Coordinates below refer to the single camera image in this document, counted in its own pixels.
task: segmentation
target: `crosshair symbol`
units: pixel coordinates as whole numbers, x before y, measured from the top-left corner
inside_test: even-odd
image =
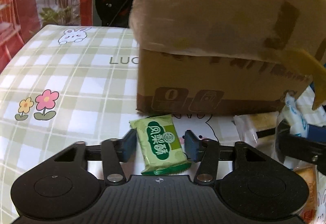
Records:
[[[162,178],[156,178],[154,181],[157,182],[157,183],[162,183],[162,182],[165,181],[165,180],[162,179]]]

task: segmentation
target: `checkered tablecloth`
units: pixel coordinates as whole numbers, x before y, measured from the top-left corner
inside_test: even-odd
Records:
[[[3,224],[17,217],[10,188],[22,173],[76,141],[94,145],[121,138],[129,130],[128,122],[142,117],[135,110],[138,51],[132,31],[92,27],[78,33],[80,28],[46,26],[0,75]],[[192,129],[226,145],[239,140],[232,120],[210,115],[173,119],[180,137]],[[123,169],[127,177],[144,169],[139,148]],[[228,170],[229,164],[222,162],[219,177]],[[103,177],[100,162],[91,162],[89,171]]]

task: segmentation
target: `cartoon flower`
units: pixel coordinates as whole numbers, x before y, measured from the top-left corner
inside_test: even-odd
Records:
[[[58,92],[51,92],[51,90],[46,89],[42,95],[36,97],[35,101],[38,103],[36,105],[36,110],[41,111],[43,109],[52,109],[55,106],[55,100],[58,99]]]
[[[43,113],[35,113],[34,117],[36,120],[50,120],[56,114],[55,111],[49,111],[45,113],[46,109],[53,109],[55,106],[55,100],[59,97],[58,92],[51,92],[51,90],[46,89],[41,95],[37,96],[35,101],[37,102],[36,110]]]
[[[32,101],[31,97],[28,97],[26,100],[21,100],[21,102],[19,103],[19,109],[18,112],[22,113],[20,114],[16,114],[15,115],[15,119],[17,121],[22,121],[22,120],[26,120],[28,115],[24,115],[29,113],[31,107],[34,105],[34,102]]]

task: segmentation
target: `round logo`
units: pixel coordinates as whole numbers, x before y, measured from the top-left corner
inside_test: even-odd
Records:
[[[165,132],[163,134],[163,139],[166,143],[172,143],[175,141],[175,135],[171,132]]]

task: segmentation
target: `yellow flower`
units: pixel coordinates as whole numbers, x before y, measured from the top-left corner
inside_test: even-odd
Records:
[[[33,105],[34,102],[32,102],[31,97],[28,97],[26,100],[21,100],[21,102],[19,103],[20,107],[18,109],[18,112],[24,112],[25,114],[27,114]]]

